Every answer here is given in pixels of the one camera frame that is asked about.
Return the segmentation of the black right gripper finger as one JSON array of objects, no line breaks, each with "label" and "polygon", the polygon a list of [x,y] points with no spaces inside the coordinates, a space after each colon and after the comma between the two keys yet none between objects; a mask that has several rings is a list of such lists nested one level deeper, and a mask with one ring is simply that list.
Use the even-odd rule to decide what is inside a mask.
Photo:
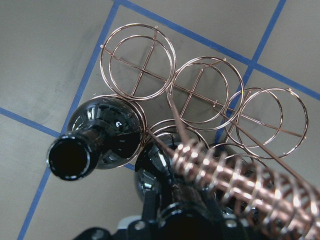
[{"label": "black right gripper finger", "polygon": [[91,227],[73,238],[73,240],[112,240],[111,233],[101,227]]}]

